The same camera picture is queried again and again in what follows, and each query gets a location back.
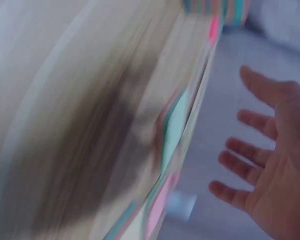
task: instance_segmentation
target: sticky note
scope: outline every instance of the sticky note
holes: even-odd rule
[[[161,172],[166,171],[167,166],[175,152],[175,149],[184,132],[187,118],[188,90],[184,90],[176,104],[171,106],[165,120],[163,137],[162,167]]]
[[[146,213],[146,203],[143,204],[120,240],[143,240],[143,218]]]
[[[146,224],[146,233],[145,239],[148,240],[155,230],[156,225],[160,219],[162,212],[165,209],[166,202],[171,190],[171,176],[167,178],[161,190],[159,191],[157,198],[155,199],[152,208],[148,214],[147,224]]]
[[[118,219],[115,225],[111,228],[108,234],[103,238],[103,240],[117,240],[121,239],[122,235],[129,227],[131,222],[135,219],[135,216],[141,209],[141,205],[136,201],[133,201]]]

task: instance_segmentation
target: palm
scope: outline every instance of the palm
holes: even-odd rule
[[[282,95],[286,94],[285,91],[281,91],[281,96],[277,98],[274,93],[268,96],[267,91],[260,88],[269,81],[271,84],[274,83],[260,74],[254,72],[247,74],[249,75],[241,74],[243,82],[258,99],[275,108],[275,117],[241,110],[238,119],[276,141],[275,150],[264,150],[242,140],[229,138],[225,143],[226,147],[256,166],[240,160],[229,151],[220,154],[219,162],[253,185],[254,190],[252,192],[236,190],[218,181],[213,181],[209,188],[217,198],[246,211],[276,240],[298,240],[300,239],[300,149],[298,149],[300,114],[294,113],[295,101],[300,99],[294,97],[287,100],[287,97]],[[264,87],[273,90],[269,85]]]

